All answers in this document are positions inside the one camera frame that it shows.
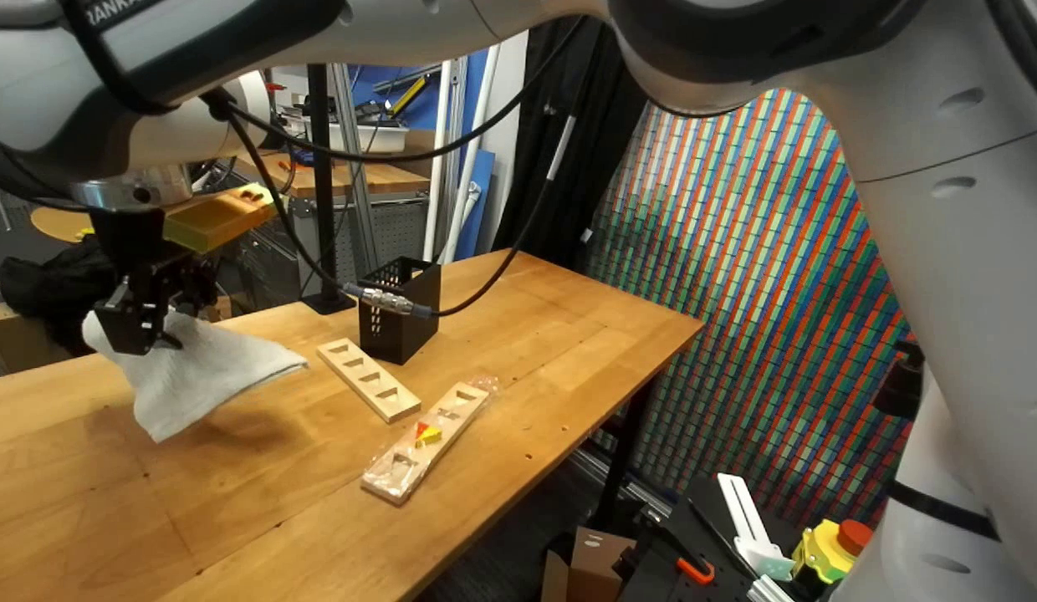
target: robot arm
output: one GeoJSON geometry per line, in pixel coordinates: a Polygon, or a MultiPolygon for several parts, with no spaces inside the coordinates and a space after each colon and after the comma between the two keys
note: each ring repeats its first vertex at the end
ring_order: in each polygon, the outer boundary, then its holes
{"type": "MultiPolygon", "coordinates": [[[[831,113],[969,491],[1037,589],[1037,0],[0,0],[0,182],[160,208],[168,169],[233,152],[194,102],[217,83],[265,117],[248,69],[424,64],[564,12],[614,26],[670,112],[795,86],[831,113]]],[[[883,549],[895,582],[934,582],[910,600],[997,580],[883,549]]]]}

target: colorful fabric backdrop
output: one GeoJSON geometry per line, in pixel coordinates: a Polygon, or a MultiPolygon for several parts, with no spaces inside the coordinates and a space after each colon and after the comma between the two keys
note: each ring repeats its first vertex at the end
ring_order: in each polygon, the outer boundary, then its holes
{"type": "Polygon", "coordinates": [[[645,112],[586,272],[707,321],[658,383],[634,467],[737,473],[762,513],[875,517],[906,425],[868,403],[903,338],[838,138],[799,93],[722,121],[645,112]]]}

